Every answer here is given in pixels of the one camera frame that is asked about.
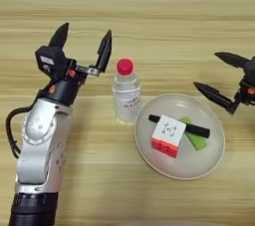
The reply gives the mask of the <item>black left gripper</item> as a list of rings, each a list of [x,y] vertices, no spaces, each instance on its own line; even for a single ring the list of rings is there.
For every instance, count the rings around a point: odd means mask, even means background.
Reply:
[[[68,31],[69,23],[60,26],[52,36],[49,46],[63,48],[68,37]],[[39,59],[38,67],[50,78],[50,82],[38,92],[38,98],[70,107],[87,76],[98,76],[101,72],[106,71],[112,54],[112,41],[112,31],[108,30],[100,43],[99,57],[95,66],[81,66],[74,59]]]

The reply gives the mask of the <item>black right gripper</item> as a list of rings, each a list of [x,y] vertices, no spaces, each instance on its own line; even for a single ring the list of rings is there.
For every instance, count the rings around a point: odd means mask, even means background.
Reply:
[[[227,52],[217,52],[215,56],[224,63],[231,65],[235,68],[243,68],[249,60],[236,54]],[[246,106],[255,106],[255,86],[250,85],[244,81],[239,83],[240,98],[237,97],[234,101],[231,101],[227,97],[224,97],[220,92],[206,84],[194,82],[195,87],[210,101],[221,106],[227,112],[234,114],[239,104],[242,103]]]

